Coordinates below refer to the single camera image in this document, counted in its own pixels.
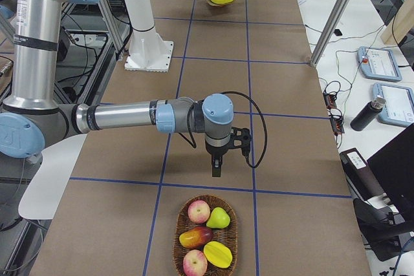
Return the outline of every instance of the wicker basket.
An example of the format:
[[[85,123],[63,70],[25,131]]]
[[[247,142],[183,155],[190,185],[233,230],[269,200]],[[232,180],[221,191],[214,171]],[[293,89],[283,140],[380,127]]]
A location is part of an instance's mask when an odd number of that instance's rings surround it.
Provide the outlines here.
[[[196,226],[200,226],[200,224],[192,223],[187,215],[188,206],[196,200],[203,200],[207,202],[211,210],[215,207],[222,207],[230,216],[230,224],[227,228],[213,230],[213,240],[221,242],[230,249],[233,255],[233,261],[228,268],[218,268],[213,264],[208,263],[207,272],[204,274],[214,276],[229,276],[233,273],[237,261],[237,219],[233,208],[226,201],[213,195],[200,195],[193,197],[192,199],[188,200],[180,210],[179,217],[177,219],[177,227],[175,230],[173,247],[173,260],[175,268],[177,269],[177,273],[180,276],[186,276],[182,267],[182,260],[184,256],[190,251],[189,249],[181,246],[179,237],[182,233],[193,229]]]

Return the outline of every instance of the black monitor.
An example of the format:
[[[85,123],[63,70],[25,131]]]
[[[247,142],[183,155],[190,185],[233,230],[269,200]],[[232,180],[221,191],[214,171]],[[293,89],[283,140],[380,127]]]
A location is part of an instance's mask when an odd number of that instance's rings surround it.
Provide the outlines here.
[[[360,230],[381,261],[397,256],[414,231],[414,124],[404,129],[367,161],[399,214],[375,209],[355,199]],[[406,250],[414,250],[411,243]]]
[[[414,124],[370,157],[367,163],[404,219],[414,220]]]

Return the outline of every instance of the black water bottle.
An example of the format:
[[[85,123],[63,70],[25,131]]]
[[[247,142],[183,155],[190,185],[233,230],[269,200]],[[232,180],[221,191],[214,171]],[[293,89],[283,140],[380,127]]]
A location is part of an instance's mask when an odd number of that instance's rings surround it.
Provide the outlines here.
[[[358,113],[358,115],[351,121],[351,127],[355,131],[362,131],[367,125],[376,118],[378,113],[382,111],[382,107],[386,104],[386,100],[377,96],[373,101],[367,103],[367,105]]]

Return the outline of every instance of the pear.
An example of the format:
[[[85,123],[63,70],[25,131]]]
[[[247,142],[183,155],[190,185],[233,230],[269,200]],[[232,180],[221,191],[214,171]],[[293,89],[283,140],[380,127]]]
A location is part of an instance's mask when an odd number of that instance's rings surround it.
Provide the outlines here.
[[[206,226],[212,229],[224,229],[230,224],[230,217],[227,212],[221,208],[216,207],[210,213]]]

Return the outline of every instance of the red apple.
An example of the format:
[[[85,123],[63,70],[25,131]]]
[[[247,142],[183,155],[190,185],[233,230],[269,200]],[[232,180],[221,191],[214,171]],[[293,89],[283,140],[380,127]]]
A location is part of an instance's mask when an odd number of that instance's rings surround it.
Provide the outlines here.
[[[188,206],[188,218],[194,223],[204,223],[210,217],[210,207],[203,200],[196,200]]]
[[[207,271],[207,259],[200,250],[191,250],[182,261],[187,276],[203,276]]]

